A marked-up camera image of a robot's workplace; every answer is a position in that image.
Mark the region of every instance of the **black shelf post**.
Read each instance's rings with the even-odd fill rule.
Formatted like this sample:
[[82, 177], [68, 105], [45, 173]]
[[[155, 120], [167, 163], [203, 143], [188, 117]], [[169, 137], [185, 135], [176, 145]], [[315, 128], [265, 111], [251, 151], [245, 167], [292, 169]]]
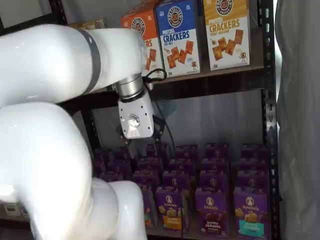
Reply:
[[275, 73], [274, 3], [258, 0], [259, 24], [262, 27], [263, 62], [266, 71], [266, 87], [261, 90], [263, 141], [270, 149], [269, 207], [271, 239], [280, 240], [280, 195], [278, 172], [277, 92]]

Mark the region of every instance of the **box logo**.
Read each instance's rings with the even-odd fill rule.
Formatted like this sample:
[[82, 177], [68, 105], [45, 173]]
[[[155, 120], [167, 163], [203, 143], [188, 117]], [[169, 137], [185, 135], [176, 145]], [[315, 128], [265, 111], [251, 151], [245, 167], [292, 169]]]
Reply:
[[233, 0], [216, 0], [216, 10], [222, 16], [228, 15], [233, 6]]
[[252, 207], [255, 204], [255, 200], [251, 196], [247, 197], [245, 202], [250, 207]]
[[173, 6], [172, 8], [170, 8], [168, 12], [168, 21], [171, 27], [173, 28], [179, 27], [183, 21], [183, 18], [184, 16], [179, 7]]
[[206, 198], [206, 204], [208, 204], [209, 206], [213, 206], [214, 205], [214, 200], [212, 197], [207, 197]]
[[145, 25], [145, 22], [142, 20], [142, 18], [136, 17], [132, 21], [131, 28], [139, 31], [139, 33], [143, 35], [146, 30], [146, 25]]
[[165, 200], [166, 200], [166, 202], [168, 203], [168, 204], [172, 204], [172, 197], [171, 196], [166, 196], [165, 197]]

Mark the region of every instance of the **shelf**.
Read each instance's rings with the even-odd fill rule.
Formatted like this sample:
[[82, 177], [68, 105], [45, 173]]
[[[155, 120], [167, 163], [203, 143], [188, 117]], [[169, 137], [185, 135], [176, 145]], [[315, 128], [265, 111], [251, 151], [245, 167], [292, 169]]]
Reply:
[[[251, 64], [248, 66], [210, 71], [209, 61], [204, 60], [200, 73], [171, 77], [154, 84], [154, 88], [150, 92], [151, 100], [194, 98], [268, 87], [260, 28], [251, 32], [250, 62]], [[79, 96], [60, 105], [68, 112], [115, 107], [118, 105], [118, 94], [114, 91], [100, 90], [96, 93]]]

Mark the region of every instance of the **blue cracker box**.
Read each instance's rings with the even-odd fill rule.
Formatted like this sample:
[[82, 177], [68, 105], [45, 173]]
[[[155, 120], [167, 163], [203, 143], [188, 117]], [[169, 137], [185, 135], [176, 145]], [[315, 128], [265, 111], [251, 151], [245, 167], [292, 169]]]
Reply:
[[200, 73], [195, 2], [164, 0], [155, 11], [168, 77]]

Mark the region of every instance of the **pretzel crackers box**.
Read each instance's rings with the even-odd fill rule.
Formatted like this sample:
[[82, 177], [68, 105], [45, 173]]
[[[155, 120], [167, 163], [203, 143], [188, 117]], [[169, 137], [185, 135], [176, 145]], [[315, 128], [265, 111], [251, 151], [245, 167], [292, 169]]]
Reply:
[[168, 77], [200, 72], [196, 16], [193, 0], [164, 0], [156, 7], [163, 62]]
[[234, 211], [238, 239], [270, 239], [268, 196], [265, 193], [254, 188], [236, 187]]
[[[154, 7], [157, 1], [146, 1], [129, 11], [121, 19], [124, 28], [139, 31], [145, 42], [147, 60], [142, 76], [146, 76], [154, 69], [163, 69], [160, 42], [157, 34], [157, 26]], [[163, 78], [162, 72], [154, 72], [151, 78]]]
[[249, 2], [203, 0], [210, 69], [250, 64]]

